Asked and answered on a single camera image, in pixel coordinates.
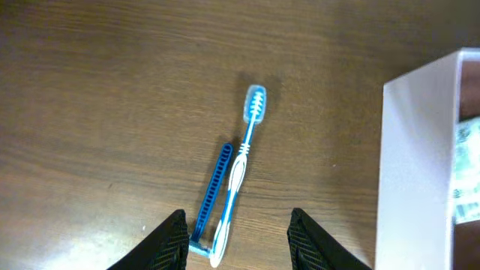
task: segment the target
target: wooden table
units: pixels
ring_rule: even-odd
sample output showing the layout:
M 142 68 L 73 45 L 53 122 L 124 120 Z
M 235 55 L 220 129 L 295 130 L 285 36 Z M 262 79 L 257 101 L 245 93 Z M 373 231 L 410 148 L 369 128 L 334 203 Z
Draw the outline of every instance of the wooden table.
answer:
M 382 85 L 480 41 L 453 0 L 24 2 L 0 6 L 0 269 L 105 269 L 175 209 L 192 231 L 253 83 L 220 268 L 290 269 L 293 207 L 372 266 Z

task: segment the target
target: blue plastic part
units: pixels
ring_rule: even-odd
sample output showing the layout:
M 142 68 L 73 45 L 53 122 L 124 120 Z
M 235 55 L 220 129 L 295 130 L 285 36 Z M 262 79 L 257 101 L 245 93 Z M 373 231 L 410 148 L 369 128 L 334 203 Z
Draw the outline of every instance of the blue plastic part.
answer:
M 210 257 L 210 249 L 208 247 L 202 246 L 200 243 L 195 241 L 190 241 L 188 244 L 188 250 L 193 251 L 200 256 L 204 256 L 209 258 Z
M 208 184 L 207 193 L 202 202 L 202 207 L 198 213 L 198 218 L 196 219 L 195 230 L 193 231 L 192 236 L 190 237 L 190 242 L 198 242 L 202 237 L 203 230 L 210 218 L 210 213 L 212 212 L 215 200 L 217 199 L 218 191 L 222 181 L 224 180 L 225 173 L 228 170 L 230 165 L 230 160 L 233 155 L 233 145 L 231 143 L 225 143 L 222 146 L 220 156 L 217 159 L 217 165 L 215 165 L 215 170 L 210 179 L 210 184 Z

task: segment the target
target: blue toothbrush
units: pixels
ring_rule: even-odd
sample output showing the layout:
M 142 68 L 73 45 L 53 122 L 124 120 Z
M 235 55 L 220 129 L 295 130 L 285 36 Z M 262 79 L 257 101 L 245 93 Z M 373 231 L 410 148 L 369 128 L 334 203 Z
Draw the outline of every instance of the blue toothbrush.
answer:
M 210 265 L 217 268 L 220 264 L 225 248 L 227 247 L 228 233 L 230 230 L 230 222 L 232 221 L 233 206 L 240 186 L 242 185 L 245 171 L 247 169 L 248 152 L 254 135 L 255 126 L 260 124 L 265 115 L 267 104 L 267 92 L 265 87 L 261 85 L 251 85 L 245 98 L 243 119 L 248 123 L 247 133 L 243 139 L 243 143 L 238 150 L 238 155 L 233 161 L 232 170 L 228 184 L 228 193 L 226 195 L 226 205 L 223 209 L 222 218 L 217 225 L 213 239 L 213 246 L 210 250 Z

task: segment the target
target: toothbrush head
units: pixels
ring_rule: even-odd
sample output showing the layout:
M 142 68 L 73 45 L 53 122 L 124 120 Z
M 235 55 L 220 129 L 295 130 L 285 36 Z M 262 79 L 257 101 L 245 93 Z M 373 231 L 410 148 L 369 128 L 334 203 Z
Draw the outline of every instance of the toothbrush head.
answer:
M 243 107 L 243 121 L 260 124 L 267 109 L 267 90 L 261 85 L 250 85 Z

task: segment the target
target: white box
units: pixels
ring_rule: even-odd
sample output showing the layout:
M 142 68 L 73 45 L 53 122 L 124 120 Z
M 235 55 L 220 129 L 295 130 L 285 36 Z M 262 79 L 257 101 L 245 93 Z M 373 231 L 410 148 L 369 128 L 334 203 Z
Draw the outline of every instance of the white box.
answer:
M 462 49 L 384 85 L 376 269 L 452 269 L 465 62 L 480 62 L 480 49 Z

